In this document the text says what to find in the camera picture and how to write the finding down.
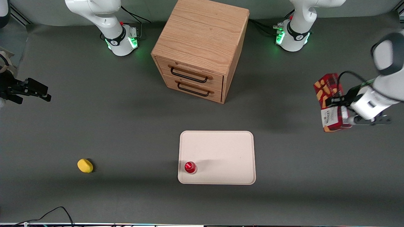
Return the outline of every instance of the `drawer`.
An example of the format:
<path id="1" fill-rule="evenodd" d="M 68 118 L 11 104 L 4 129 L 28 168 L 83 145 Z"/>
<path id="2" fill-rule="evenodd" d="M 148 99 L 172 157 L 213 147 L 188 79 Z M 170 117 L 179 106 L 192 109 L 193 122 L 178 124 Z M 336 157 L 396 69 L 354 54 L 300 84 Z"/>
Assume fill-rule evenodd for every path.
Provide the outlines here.
<path id="1" fill-rule="evenodd" d="M 190 84 L 187 82 L 182 82 L 175 77 L 163 75 L 164 81 L 166 82 L 167 87 L 185 92 L 190 95 L 194 95 L 200 98 L 208 99 L 217 103 L 221 103 L 222 92 L 205 88 L 200 86 L 195 86 L 194 84 Z"/>
<path id="2" fill-rule="evenodd" d="M 181 79 L 181 82 L 188 82 L 188 84 L 222 90 L 223 76 L 203 70 L 193 69 L 180 63 L 168 61 L 159 57 L 156 57 L 156 61 L 161 72 L 165 75 Z"/>

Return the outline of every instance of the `gray table surface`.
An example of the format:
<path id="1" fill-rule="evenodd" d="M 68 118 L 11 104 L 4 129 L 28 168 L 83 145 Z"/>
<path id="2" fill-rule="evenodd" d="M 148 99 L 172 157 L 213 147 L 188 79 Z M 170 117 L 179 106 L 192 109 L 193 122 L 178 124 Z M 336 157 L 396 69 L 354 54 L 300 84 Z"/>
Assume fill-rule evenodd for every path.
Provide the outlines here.
<path id="1" fill-rule="evenodd" d="M 397 14 L 318 19 L 298 53 L 249 24 L 224 105 L 165 86 L 150 56 L 163 25 L 144 24 L 126 57 L 95 26 L 28 27 L 19 79 L 37 79 L 53 97 L 1 110 L 1 222 L 65 206 L 75 222 L 404 225 L 404 105 L 386 111 L 392 125 L 328 134 L 312 87 L 332 72 L 376 77 L 370 47 L 399 27 Z M 184 130 L 251 131 L 255 184 L 179 183 Z M 81 158 L 97 172 L 81 173 Z M 68 219 L 60 210 L 44 221 Z"/>

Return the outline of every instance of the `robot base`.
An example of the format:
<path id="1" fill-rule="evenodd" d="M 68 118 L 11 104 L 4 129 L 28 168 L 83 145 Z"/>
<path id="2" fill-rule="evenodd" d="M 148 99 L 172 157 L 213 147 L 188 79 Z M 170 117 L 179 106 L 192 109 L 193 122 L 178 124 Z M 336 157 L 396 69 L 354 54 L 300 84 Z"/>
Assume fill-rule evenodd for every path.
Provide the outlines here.
<path id="1" fill-rule="evenodd" d="M 138 47 L 137 31 L 135 27 L 123 25 L 126 30 L 126 36 L 118 46 L 108 43 L 108 48 L 117 56 L 126 56 Z"/>
<path id="2" fill-rule="evenodd" d="M 302 36 L 300 41 L 295 41 L 293 36 L 289 34 L 287 29 L 285 29 L 289 22 L 290 20 L 287 19 L 278 23 L 278 26 L 274 27 L 280 31 L 280 34 L 278 34 L 276 37 L 276 44 L 281 46 L 286 51 L 296 52 L 302 49 L 302 47 L 307 43 L 310 33 L 306 37 Z"/>

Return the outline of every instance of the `red cap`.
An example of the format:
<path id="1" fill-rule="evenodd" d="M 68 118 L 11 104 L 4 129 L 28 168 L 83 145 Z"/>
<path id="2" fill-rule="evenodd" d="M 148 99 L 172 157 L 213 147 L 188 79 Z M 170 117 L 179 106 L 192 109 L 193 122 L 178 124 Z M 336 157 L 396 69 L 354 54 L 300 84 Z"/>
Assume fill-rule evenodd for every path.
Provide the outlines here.
<path id="1" fill-rule="evenodd" d="M 194 162 L 185 163 L 185 171 L 188 173 L 194 173 L 196 171 L 196 165 Z"/>

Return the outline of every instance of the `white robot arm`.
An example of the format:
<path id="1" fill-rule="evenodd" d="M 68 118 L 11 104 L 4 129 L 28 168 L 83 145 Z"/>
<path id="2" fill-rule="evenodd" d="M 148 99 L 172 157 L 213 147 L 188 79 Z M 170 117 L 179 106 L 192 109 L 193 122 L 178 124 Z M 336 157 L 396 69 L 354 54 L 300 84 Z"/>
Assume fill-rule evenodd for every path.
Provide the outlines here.
<path id="1" fill-rule="evenodd" d="M 366 81 L 346 71 L 364 83 L 351 88 L 344 96 L 326 100 L 327 106 L 348 106 L 357 113 L 348 119 L 353 125 L 390 124 L 391 119 L 383 115 L 383 110 L 404 101 L 404 30 L 383 37 L 370 53 L 379 76 Z"/>
<path id="2" fill-rule="evenodd" d="M 365 120 L 404 100 L 404 30 L 386 35 L 371 49 L 379 76 L 361 86 L 351 108 Z"/>
<path id="3" fill-rule="evenodd" d="M 0 28 L 10 20 L 10 0 L 0 0 Z"/>
<path id="4" fill-rule="evenodd" d="M 115 55 L 128 55 L 138 47 L 136 28 L 121 25 L 112 15 L 121 8 L 120 0 L 65 0 L 65 3 L 70 11 L 88 19 L 100 29 L 108 48 Z"/>
<path id="5" fill-rule="evenodd" d="M 314 7 L 332 8 L 339 7 L 346 0 L 290 0 L 295 7 L 295 14 L 292 19 L 286 19 L 274 26 L 277 29 L 278 37 L 276 44 L 283 49 L 295 52 L 302 49 L 307 43 L 309 31 L 317 19 L 317 12 Z"/>

